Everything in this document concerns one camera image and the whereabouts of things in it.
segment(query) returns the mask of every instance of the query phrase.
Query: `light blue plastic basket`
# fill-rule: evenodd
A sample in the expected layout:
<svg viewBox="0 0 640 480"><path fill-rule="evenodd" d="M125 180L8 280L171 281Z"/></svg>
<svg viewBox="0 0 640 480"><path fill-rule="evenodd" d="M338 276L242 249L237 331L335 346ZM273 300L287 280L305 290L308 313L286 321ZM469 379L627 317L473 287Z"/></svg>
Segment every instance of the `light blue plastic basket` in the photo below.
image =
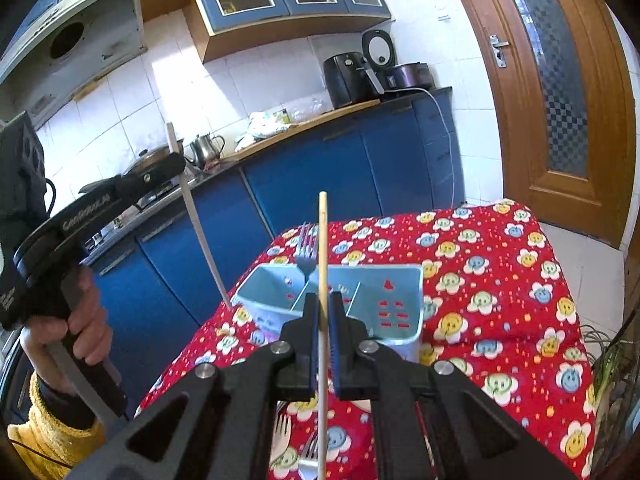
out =
<svg viewBox="0 0 640 480"><path fill-rule="evenodd" d="M329 266L331 290L342 293L345 312L361 320L371 338L418 361L422 331L422 266ZM234 299L252 314L270 340L282 325L302 316L305 294L318 292L318 270L305 285L295 265L261 264L246 277Z"/></svg>

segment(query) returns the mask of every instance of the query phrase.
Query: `yellow sleeve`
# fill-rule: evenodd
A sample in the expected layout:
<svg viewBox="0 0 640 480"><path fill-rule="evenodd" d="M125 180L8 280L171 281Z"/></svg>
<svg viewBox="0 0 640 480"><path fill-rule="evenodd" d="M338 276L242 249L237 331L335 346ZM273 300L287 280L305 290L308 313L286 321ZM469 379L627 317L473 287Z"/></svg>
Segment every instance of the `yellow sleeve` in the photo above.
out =
<svg viewBox="0 0 640 480"><path fill-rule="evenodd" d="M10 439L70 466L78 464L104 443L104 428L97 420L89 430L75 430L47 411L40 397L35 373L31 376L29 395L32 403L29 420L19 426L9 425L7 433ZM14 446L39 479L60 480L69 472L68 468L50 462L22 446Z"/></svg>

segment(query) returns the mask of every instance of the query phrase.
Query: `hand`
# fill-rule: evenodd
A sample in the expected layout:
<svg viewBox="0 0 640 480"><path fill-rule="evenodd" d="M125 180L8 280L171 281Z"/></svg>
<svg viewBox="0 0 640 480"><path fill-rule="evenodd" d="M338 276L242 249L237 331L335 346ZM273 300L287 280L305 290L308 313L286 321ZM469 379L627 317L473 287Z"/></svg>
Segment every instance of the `hand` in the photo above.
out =
<svg viewBox="0 0 640 480"><path fill-rule="evenodd" d="M60 341L70 331L77 335L74 356L95 365L109 355L113 330L107 325L107 311L100 304L100 289L95 286L94 275L86 267L79 273L78 287L82 297L66 322L49 316L31 317L20 334L20 344L38 376L51 388L75 395L71 383L58 369L45 345Z"/></svg>

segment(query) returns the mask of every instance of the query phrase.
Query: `tile floor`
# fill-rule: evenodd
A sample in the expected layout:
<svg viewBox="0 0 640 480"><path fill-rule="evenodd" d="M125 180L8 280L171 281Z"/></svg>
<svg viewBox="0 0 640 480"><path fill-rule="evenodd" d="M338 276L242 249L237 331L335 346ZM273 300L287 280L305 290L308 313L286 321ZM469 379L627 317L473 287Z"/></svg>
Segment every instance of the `tile floor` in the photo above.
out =
<svg viewBox="0 0 640 480"><path fill-rule="evenodd" d="M615 335L622 326L625 299L623 253L571 231L541 226L564 272L580 324ZM600 353L597 344L588 344L587 350Z"/></svg>

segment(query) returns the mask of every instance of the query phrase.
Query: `red tablecloth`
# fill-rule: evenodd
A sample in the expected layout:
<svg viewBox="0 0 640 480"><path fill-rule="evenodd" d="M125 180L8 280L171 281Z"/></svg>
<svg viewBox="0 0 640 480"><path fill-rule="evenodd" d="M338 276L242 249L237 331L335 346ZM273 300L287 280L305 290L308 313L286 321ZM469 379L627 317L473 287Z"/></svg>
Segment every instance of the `red tablecloth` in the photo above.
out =
<svg viewBox="0 0 640 480"><path fill-rule="evenodd" d="M298 229L256 265L293 262ZM422 264L425 322L420 362L450 359L578 478L590 471L593 386L578 316L548 240L531 211L511 201L329 225L329 263ZM242 307L223 305L141 403L146 408L201 362L241 362L266 344ZM298 454L317 428L316 401L286 408L294 429L270 478L298 478ZM367 402L329 400L328 478L376 478Z"/></svg>

